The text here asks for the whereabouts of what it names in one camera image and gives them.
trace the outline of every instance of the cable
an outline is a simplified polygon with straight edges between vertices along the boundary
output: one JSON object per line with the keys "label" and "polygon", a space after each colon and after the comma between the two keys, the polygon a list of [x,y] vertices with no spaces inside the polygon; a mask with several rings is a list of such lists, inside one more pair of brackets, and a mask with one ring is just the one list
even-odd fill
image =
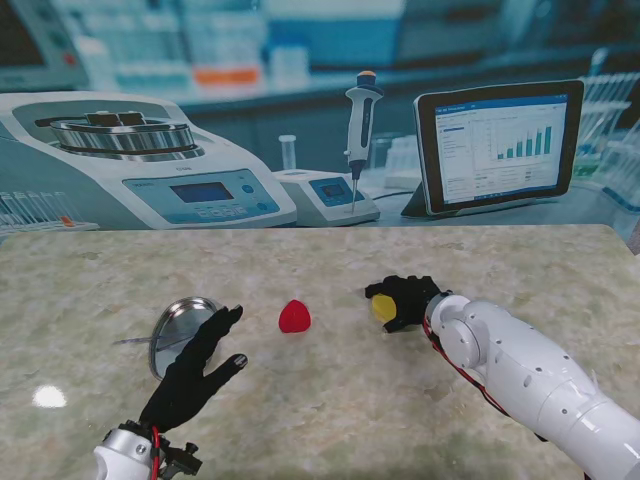
{"label": "cable", "polygon": [[158,480],[160,470],[160,434],[157,427],[151,427],[153,431],[153,470],[151,470],[151,480]]}
{"label": "cable", "polygon": [[380,195],[379,197],[374,197],[371,200],[380,200],[381,198],[395,197],[396,195],[409,195],[409,194],[413,193],[414,191],[415,190],[410,190],[410,191],[406,191],[406,192],[387,193],[386,195]]}
{"label": "cable", "polygon": [[461,368],[458,368],[449,359],[449,357],[445,353],[444,349],[440,345],[440,342],[439,342],[439,340],[437,338],[437,335],[431,331],[431,328],[429,327],[429,325],[427,323],[427,316],[426,315],[425,315],[424,319],[422,320],[422,328],[424,329],[424,333],[427,335],[427,338],[431,341],[431,345],[433,346],[434,350],[436,352],[438,352],[442,356],[442,358],[444,358],[447,361],[447,363],[449,365],[451,365],[453,368],[455,368],[455,370],[460,375],[462,375],[462,377],[464,377],[465,380],[467,380],[471,385],[476,387],[480,391],[480,393],[482,394],[482,396],[484,397],[484,399],[487,401],[487,403],[489,405],[491,405],[493,408],[495,408],[498,412],[503,414],[505,417],[509,417],[510,418],[511,416],[506,412],[506,410],[504,408],[502,408],[500,406],[500,404],[491,395],[489,395],[489,393],[487,392],[487,389],[485,388],[484,385],[482,385],[480,382],[476,381],[471,375],[469,375],[467,372],[465,372]]}

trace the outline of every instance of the red plastic piece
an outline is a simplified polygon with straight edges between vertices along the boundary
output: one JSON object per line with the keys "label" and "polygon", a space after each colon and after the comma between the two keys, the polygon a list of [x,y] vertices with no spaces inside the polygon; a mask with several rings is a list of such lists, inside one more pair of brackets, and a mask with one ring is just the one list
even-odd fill
{"label": "red plastic piece", "polygon": [[282,310],[278,326],[282,333],[306,332],[311,326],[311,314],[304,303],[291,300]]}

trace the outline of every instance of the digital device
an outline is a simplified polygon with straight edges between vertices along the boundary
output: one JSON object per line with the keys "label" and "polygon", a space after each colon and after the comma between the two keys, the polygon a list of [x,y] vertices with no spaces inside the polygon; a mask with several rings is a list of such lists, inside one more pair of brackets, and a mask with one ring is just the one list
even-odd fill
{"label": "digital device", "polygon": [[380,210],[369,196],[353,190],[350,175],[312,170],[283,170],[276,179],[296,204],[296,224],[304,227],[340,227],[377,220]]}
{"label": "digital device", "polygon": [[0,92],[72,90],[88,84],[49,0],[0,0]]}
{"label": "digital device", "polygon": [[426,210],[473,213],[567,192],[579,80],[422,95],[414,102]]}
{"label": "digital device", "polygon": [[164,100],[0,95],[0,192],[66,192],[107,230],[293,225],[296,207],[247,150]]}

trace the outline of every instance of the white pipette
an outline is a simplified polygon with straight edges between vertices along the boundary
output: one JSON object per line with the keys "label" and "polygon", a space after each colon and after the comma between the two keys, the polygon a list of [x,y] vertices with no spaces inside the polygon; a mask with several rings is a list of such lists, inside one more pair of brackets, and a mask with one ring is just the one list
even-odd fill
{"label": "white pipette", "polygon": [[356,194],[360,172],[367,163],[373,127],[373,107],[384,96],[380,87],[376,86],[376,74],[370,71],[358,74],[357,85],[345,94],[353,102],[351,119],[349,120],[349,136],[347,138],[347,156],[353,182],[353,201],[351,214],[356,208]]}

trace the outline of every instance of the round metal lid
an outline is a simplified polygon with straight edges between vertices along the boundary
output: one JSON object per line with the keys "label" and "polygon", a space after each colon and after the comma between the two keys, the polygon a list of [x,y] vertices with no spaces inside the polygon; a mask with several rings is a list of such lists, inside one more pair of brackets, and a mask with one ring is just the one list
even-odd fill
{"label": "round metal lid", "polygon": [[187,297],[173,302],[162,313],[149,342],[149,367],[162,380],[182,349],[200,325],[218,311],[216,304],[204,297]]}

